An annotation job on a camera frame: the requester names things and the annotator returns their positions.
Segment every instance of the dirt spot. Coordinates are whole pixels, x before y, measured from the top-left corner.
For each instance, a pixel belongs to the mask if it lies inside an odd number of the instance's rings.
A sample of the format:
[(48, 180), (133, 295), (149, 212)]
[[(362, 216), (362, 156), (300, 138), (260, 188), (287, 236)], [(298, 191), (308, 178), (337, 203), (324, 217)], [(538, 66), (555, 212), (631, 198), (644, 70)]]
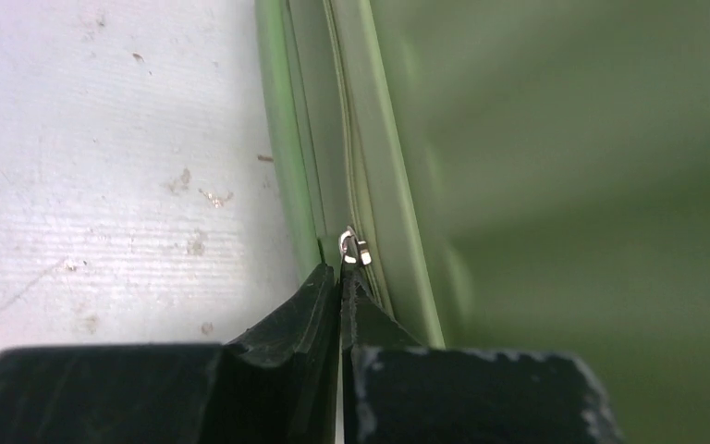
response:
[(198, 189), (198, 191), (200, 192), (200, 194), (208, 198), (208, 202), (210, 202), (214, 206), (214, 208), (221, 208), (225, 206), (225, 202), (229, 201), (233, 198), (233, 196), (235, 196), (232, 191), (228, 191), (227, 196), (225, 197), (217, 196), (212, 192), (203, 191), (202, 188)]
[(202, 256), (205, 254), (205, 241), (208, 241), (208, 233), (194, 229), (194, 235), (186, 243), (186, 254), (189, 256)]
[(210, 322), (203, 322), (200, 326), (200, 331), (203, 335), (208, 336), (214, 332), (214, 324), (211, 324)]
[(181, 175), (165, 184), (165, 188), (170, 190), (175, 195), (178, 195), (179, 191), (188, 191), (189, 182), (191, 181), (191, 172), (188, 168), (184, 168)]
[(96, 333), (96, 328), (99, 327), (99, 316), (92, 314), (83, 318), (83, 327), (88, 330), (89, 333)]

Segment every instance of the silver zipper pull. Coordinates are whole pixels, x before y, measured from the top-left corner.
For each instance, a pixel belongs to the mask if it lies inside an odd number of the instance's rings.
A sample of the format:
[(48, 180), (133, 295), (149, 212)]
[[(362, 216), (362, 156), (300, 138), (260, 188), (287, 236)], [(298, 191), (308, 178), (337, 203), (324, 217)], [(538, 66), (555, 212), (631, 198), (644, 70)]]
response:
[(368, 243), (358, 238), (355, 228), (350, 226), (338, 237), (338, 252), (345, 264), (368, 265), (372, 262)]

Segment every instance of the zipper pull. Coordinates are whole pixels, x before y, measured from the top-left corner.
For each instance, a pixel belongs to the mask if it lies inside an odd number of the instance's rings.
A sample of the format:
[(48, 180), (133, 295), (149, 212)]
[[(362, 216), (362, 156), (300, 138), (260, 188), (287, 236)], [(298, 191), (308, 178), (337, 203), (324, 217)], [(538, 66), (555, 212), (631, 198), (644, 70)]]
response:
[(351, 226), (338, 237), (338, 252), (345, 264), (366, 266), (372, 262), (368, 243), (361, 240)]

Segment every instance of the zipper slider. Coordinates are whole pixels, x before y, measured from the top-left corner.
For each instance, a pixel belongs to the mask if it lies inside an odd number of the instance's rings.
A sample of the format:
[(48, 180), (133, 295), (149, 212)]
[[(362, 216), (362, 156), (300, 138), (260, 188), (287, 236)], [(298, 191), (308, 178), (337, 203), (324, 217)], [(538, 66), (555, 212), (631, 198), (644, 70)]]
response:
[(338, 237), (338, 252), (346, 264), (366, 266), (372, 262), (368, 243), (361, 240), (351, 226)]

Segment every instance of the white surface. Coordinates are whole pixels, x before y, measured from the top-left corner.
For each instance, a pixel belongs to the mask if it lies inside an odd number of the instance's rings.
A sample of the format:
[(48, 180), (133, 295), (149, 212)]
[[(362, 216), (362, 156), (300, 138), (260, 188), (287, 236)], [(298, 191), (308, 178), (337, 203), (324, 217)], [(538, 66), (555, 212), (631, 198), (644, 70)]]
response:
[(276, 308), (296, 279), (257, 154), (253, 0), (1, 0), (0, 350), (224, 341)]

